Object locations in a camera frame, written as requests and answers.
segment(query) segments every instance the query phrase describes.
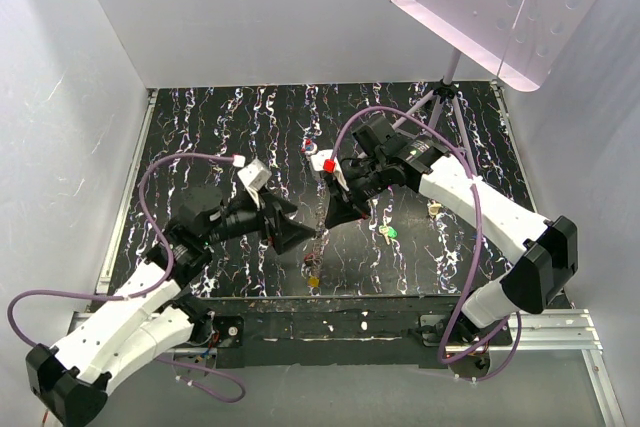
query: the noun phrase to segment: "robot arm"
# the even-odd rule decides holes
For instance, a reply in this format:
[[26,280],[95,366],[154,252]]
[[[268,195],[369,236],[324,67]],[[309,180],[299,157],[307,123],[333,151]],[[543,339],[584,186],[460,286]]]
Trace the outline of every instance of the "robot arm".
[[[375,116],[354,131],[366,156],[344,159],[334,175],[325,173],[331,195],[326,226],[366,218],[369,199],[390,185],[401,185],[435,199],[475,226],[471,182],[481,205],[484,234],[514,267],[473,292],[457,322],[465,341],[507,315],[524,310],[541,313],[575,274],[577,229],[565,217],[551,222],[524,209],[480,180],[468,179],[447,149],[394,131],[384,116]],[[322,170],[330,151],[318,152],[312,169]]]
[[52,347],[36,345],[27,355],[32,392],[69,427],[83,427],[104,407],[127,377],[168,349],[207,340],[216,319],[190,293],[180,293],[211,261],[208,246],[258,232],[280,254],[315,231],[288,215],[295,205],[269,192],[268,169],[254,161],[238,173],[245,190],[229,205],[216,187],[190,189],[164,235],[174,255],[171,276],[142,297],[127,297],[154,285],[167,266],[167,253],[153,247],[116,295],[78,329]]

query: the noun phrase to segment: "black table surface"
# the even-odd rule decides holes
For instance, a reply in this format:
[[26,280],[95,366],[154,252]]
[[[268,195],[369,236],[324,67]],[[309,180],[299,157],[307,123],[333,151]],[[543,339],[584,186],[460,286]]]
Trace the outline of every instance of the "black table surface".
[[[331,148],[340,127],[357,110],[385,105],[406,111],[429,90],[425,82],[162,89],[138,180],[151,162],[174,152],[257,157],[273,173],[268,186],[299,206],[298,221],[314,226],[318,185],[301,153],[303,141],[309,138],[321,149]],[[458,96],[479,173],[498,191],[530,209],[522,172],[489,83],[462,82]],[[420,116],[426,120],[428,112]],[[450,105],[445,106],[437,127],[461,145]],[[354,153],[348,136],[341,154]],[[213,183],[228,197],[233,195],[240,185],[235,173],[236,169],[226,165],[176,161],[155,172],[146,198],[163,225],[190,186]],[[256,235],[215,245],[214,260],[195,279],[194,289],[204,297],[456,293],[470,267],[475,229],[447,209],[431,219],[427,204],[428,199],[409,189],[393,187],[373,201],[370,219],[332,229],[325,236],[321,284],[316,291],[308,286],[309,271],[303,262],[311,242],[277,256]],[[398,233],[391,245],[378,233],[383,223]],[[154,240],[136,189],[111,292],[133,273]],[[491,242],[485,240],[484,247],[477,284],[508,267]]]

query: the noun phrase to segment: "white wall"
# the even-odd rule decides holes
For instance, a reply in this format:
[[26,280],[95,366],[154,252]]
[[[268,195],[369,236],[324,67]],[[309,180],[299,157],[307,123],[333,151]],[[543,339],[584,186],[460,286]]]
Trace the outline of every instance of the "white wall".
[[100,3],[148,87],[435,80],[451,53],[385,0]]
[[578,224],[569,294],[591,309],[630,426],[640,425],[639,55],[640,0],[598,0],[542,88],[507,98],[541,212]]
[[[31,288],[91,292],[146,91],[97,0],[0,0],[0,305]],[[51,344],[83,303],[18,305]],[[0,320],[3,425],[39,425],[27,347]]]

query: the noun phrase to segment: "tripod stand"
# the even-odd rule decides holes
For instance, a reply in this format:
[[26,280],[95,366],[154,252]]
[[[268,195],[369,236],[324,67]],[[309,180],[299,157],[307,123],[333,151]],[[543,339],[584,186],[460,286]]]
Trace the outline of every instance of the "tripod stand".
[[[462,56],[462,52],[458,49],[454,49],[451,54],[451,60],[449,61],[449,67],[444,74],[442,80],[438,83],[438,85],[432,89],[427,95],[421,98],[418,102],[416,102],[408,111],[407,114],[413,115],[418,112],[421,108],[423,108],[428,102],[433,102],[433,111],[431,112],[431,116],[429,117],[429,127],[435,129],[438,124],[438,119],[442,114],[442,107],[445,102],[450,101],[453,106],[453,113],[456,117],[456,124],[458,125],[458,131],[460,132],[460,137],[462,138],[462,145],[464,147],[464,152],[467,157],[467,161],[471,166],[471,171],[473,175],[478,175],[475,162],[473,161],[473,153],[471,151],[471,143],[469,142],[469,135],[467,134],[467,129],[464,125],[464,117],[462,117],[462,110],[460,109],[460,102],[458,100],[457,89],[455,85],[453,85],[453,75],[455,74],[456,68],[458,67],[458,63],[460,62],[460,57]],[[396,120],[393,124],[393,128],[397,129],[407,119],[401,117]]]

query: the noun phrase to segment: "cable connector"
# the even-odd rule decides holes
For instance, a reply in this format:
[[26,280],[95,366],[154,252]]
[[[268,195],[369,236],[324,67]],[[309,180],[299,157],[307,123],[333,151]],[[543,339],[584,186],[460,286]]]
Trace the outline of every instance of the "cable connector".
[[245,158],[244,155],[235,155],[233,156],[233,166],[234,167],[238,167],[238,168],[242,168],[245,166],[245,164],[247,163],[247,159]]

